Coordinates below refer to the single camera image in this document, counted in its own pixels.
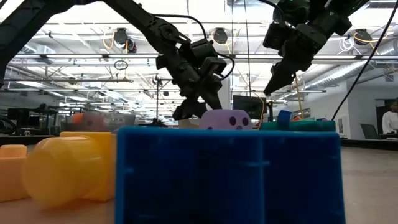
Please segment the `person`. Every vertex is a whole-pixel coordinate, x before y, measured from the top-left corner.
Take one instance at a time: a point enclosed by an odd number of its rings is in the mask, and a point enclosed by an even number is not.
[[[391,111],[383,115],[382,119],[383,133],[395,133],[398,130],[398,101],[391,105]]]

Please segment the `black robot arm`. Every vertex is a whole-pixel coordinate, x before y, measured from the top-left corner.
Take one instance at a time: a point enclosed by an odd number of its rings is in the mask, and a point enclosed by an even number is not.
[[[278,50],[283,58],[272,66],[272,77],[264,93],[269,95],[292,84],[296,72],[304,72],[311,66],[313,57],[333,33],[344,35],[349,30],[352,24],[348,16],[368,1],[280,0],[263,46]]]
[[[65,12],[74,5],[85,5],[97,0],[25,0],[2,24],[0,24],[0,87],[4,84],[7,64],[37,31],[55,14]],[[226,62],[207,39],[191,43],[169,22],[146,12],[132,0],[103,0],[108,6],[137,27],[148,42],[161,54],[157,68],[166,68],[174,85],[187,99],[173,114],[174,119],[201,117],[206,106],[197,102],[202,97],[213,109],[221,109],[218,90],[221,73]]]

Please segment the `yellow plastic toy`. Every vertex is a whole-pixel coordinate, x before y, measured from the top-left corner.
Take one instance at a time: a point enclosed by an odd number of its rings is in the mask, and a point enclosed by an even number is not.
[[[26,152],[24,145],[0,147],[0,202],[29,198],[21,178]]]
[[[114,197],[116,144],[111,133],[64,132],[39,142],[22,179],[29,195],[46,207],[78,198]]]

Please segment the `purple object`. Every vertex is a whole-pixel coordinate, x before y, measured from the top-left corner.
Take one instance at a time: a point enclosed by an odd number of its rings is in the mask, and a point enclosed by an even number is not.
[[[201,117],[199,129],[252,130],[252,125],[243,110],[209,110]]]

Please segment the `blue toy container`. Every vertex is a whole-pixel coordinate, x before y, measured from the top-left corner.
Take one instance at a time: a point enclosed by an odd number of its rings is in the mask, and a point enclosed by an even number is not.
[[[116,224],[343,224],[336,133],[122,128]]]

